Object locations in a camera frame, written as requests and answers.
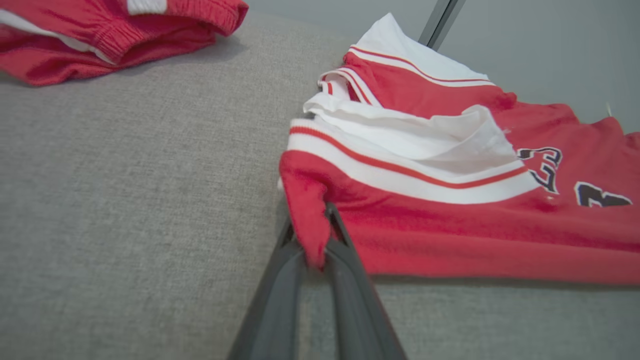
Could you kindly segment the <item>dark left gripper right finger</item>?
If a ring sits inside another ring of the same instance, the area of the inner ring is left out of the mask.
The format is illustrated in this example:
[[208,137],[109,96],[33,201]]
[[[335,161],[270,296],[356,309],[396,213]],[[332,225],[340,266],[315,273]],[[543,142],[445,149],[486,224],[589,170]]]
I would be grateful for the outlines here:
[[330,276],[340,360],[406,360],[407,355],[333,203],[326,203]]

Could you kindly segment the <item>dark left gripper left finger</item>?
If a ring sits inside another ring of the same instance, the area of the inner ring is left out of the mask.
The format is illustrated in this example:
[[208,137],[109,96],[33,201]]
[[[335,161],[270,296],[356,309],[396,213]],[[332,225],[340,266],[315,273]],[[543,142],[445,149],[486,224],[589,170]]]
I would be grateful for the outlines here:
[[306,257],[285,221],[235,337],[229,360],[296,360],[298,311]]

